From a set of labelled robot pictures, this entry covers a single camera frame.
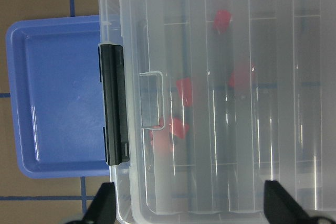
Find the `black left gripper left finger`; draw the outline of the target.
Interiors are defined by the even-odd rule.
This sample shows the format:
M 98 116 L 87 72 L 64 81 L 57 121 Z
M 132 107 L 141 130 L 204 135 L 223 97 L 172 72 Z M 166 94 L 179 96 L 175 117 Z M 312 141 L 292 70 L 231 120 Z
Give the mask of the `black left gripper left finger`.
M 117 217 L 116 189 L 113 182 L 104 182 L 100 185 L 92 202 L 87 207 L 86 182 L 80 182 L 82 215 L 63 219 L 59 223 L 115 223 Z

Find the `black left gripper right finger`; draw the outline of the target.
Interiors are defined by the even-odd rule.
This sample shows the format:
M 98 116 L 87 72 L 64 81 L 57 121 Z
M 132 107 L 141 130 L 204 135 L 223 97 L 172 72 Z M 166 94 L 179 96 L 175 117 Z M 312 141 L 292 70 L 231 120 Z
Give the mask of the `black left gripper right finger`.
M 309 215 L 276 180 L 264 183 L 264 215 L 271 224 L 335 223 L 327 216 Z

